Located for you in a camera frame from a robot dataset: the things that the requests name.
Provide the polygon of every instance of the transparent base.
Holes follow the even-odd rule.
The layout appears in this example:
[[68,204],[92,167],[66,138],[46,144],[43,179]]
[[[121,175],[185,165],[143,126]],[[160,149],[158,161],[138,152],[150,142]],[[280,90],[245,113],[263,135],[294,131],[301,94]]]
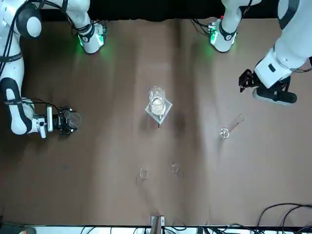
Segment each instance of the transparent base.
[[166,98],[165,98],[165,110],[163,112],[163,114],[161,115],[155,115],[152,111],[151,111],[151,105],[148,104],[147,107],[145,108],[145,111],[159,124],[162,124],[163,121],[165,120],[167,114],[169,113],[170,109],[172,107],[172,103],[169,102]]

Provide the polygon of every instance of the test tube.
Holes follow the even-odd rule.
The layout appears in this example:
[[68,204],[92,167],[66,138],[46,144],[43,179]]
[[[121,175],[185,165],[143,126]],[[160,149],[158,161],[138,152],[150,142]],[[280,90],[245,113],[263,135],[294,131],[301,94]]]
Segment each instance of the test tube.
[[228,127],[220,129],[220,136],[223,139],[229,138],[230,132],[233,131],[233,129],[236,128],[242,121],[244,121],[244,116],[242,114],[239,114]]

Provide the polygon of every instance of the clear glass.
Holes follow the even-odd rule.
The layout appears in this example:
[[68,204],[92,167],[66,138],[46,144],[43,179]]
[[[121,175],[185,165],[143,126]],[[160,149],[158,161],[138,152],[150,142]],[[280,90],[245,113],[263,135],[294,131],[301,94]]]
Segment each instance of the clear glass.
[[146,168],[141,168],[141,170],[140,170],[140,177],[141,177],[142,179],[146,179],[146,178],[147,178],[147,175],[148,175],[147,169],[146,169]]
[[163,90],[159,86],[154,86],[149,91],[149,98],[150,98],[150,107],[151,111],[156,116],[161,116],[166,111],[165,106],[165,98],[166,93],[165,90]]
[[244,121],[244,116],[239,114],[236,119],[234,119],[228,127],[220,129],[220,136],[223,139],[227,139],[230,136],[230,132],[234,130],[241,122]]
[[78,128],[79,125],[81,124],[82,118],[81,115],[78,112],[70,112],[66,111],[64,113],[64,116],[68,122],[68,125],[71,128]]
[[177,174],[178,170],[179,170],[179,168],[176,164],[171,165],[171,173],[172,174]]

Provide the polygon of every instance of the glass test tube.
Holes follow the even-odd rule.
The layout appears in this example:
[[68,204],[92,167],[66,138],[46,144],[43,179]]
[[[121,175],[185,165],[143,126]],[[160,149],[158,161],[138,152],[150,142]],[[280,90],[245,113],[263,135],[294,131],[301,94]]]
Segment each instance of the glass test tube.
[[220,136],[223,139],[229,138],[230,132],[233,131],[233,129],[236,128],[242,121],[244,121],[244,116],[242,114],[239,114],[237,118],[228,127],[221,128]]
[[165,90],[160,88],[159,86],[154,86],[149,91],[149,98],[150,98],[150,106],[151,111],[156,116],[161,116],[165,113],[165,98],[166,93]]

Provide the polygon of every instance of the cable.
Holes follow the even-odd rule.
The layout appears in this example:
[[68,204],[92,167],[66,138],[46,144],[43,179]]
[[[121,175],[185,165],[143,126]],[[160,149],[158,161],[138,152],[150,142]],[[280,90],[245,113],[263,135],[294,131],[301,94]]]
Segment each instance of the cable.
[[[196,29],[197,33],[200,33],[201,35],[204,35],[206,37],[208,37],[208,31],[205,30],[205,28],[203,26],[200,26],[198,23],[196,23],[196,21],[194,21],[193,19],[190,20],[192,22],[192,25],[194,26],[194,28]],[[198,28],[196,27],[196,24],[199,25],[201,32],[198,31]]]
[[184,228],[182,228],[182,229],[178,229],[178,228],[176,228],[176,227],[172,227],[172,228],[175,229],[176,231],[179,231],[179,232],[185,231],[185,230],[187,229],[187,227],[184,227]]
[[87,232],[87,234],[89,234],[94,228],[97,228],[97,227],[95,226],[95,227],[91,228],[91,229]]
[[22,98],[22,103],[28,103],[28,104],[32,104],[33,103],[33,104],[46,104],[46,105],[50,105],[50,106],[53,106],[58,113],[60,113],[60,110],[59,110],[59,108],[56,105],[54,105],[52,103],[49,103],[47,101],[44,101],[44,100],[42,100],[40,98],[25,98],[25,97],[23,97]]
[[305,229],[307,229],[307,228],[309,228],[309,229],[312,230],[312,225],[305,226],[305,227],[301,228],[299,231],[297,231],[297,232],[295,232],[295,233],[299,233],[299,232],[301,232],[302,230],[305,230]]
[[84,230],[85,228],[86,228],[86,227],[84,226],[84,227],[83,227],[83,229],[81,230],[80,234],[82,234],[82,233],[83,233],[83,230]]
[[258,218],[257,226],[260,226],[260,222],[261,222],[262,216],[263,216],[263,214],[264,214],[267,210],[269,210],[269,209],[271,209],[271,208],[274,208],[274,207],[277,207],[277,206],[286,206],[286,205],[287,205],[287,206],[302,206],[302,204],[298,204],[298,203],[278,203],[278,204],[269,206],[269,207],[265,208],[265,209],[262,211],[261,215],[260,215],[259,218]]
[[138,229],[138,228],[136,228],[136,229],[133,231],[133,234],[135,234],[135,232],[136,232],[137,229]]
[[304,207],[304,208],[312,208],[311,205],[300,205],[300,206],[296,206],[296,207],[294,207],[294,208],[291,208],[291,209],[285,214],[285,216],[284,216],[284,218],[283,218],[283,221],[282,221],[282,233],[284,233],[285,221],[286,221],[287,216],[288,216],[292,211],[297,210],[297,209],[302,208],[302,207]]
[[176,234],[174,231],[168,229],[168,228],[164,228],[164,230],[170,231],[172,234]]
[[252,5],[252,2],[253,2],[253,0],[250,0],[250,1],[249,1],[249,3],[248,3],[248,5],[247,5],[247,7],[246,7],[244,13],[242,14],[242,19],[244,18],[246,12],[249,11],[249,8],[250,8],[250,6]]
[[193,20],[196,24],[198,24],[198,25],[201,26],[201,27],[208,28],[208,25],[199,22],[198,19],[191,19],[191,20]]
[[200,31],[198,30],[198,28],[196,27],[196,24],[195,24],[192,20],[190,20],[190,21],[191,21],[193,27],[195,28],[197,34],[203,35],[203,36],[205,36],[205,37],[208,37],[208,34],[200,32]]

